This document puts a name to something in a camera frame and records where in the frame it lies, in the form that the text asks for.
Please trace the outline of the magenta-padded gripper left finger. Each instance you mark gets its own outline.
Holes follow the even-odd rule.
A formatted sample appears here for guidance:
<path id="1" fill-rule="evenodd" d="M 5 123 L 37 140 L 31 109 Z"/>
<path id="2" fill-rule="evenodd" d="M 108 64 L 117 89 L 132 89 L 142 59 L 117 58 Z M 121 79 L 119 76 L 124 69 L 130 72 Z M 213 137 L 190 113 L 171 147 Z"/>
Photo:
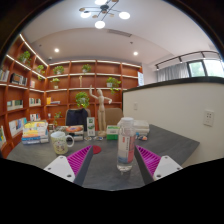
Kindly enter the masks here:
<path id="1" fill-rule="evenodd" d="M 58 156 L 44 170 L 81 186 L 84 182 L 92 156 L 93 146 L 89 145 L 68 157 Z"/>

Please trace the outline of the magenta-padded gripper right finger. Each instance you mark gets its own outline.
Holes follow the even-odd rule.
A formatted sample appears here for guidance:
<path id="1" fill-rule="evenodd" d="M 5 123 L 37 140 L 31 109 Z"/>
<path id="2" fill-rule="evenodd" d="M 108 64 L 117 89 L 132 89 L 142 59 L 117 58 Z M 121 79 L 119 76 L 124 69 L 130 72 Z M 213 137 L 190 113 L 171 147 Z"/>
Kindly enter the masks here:
<path id="1" fill-rule="evenodd" d="M 160 157 L 139 145 L 136 146 L 135 157 L 145 184 L 160 180 L 182 169 L 182 167 L 168 155 Z"/>

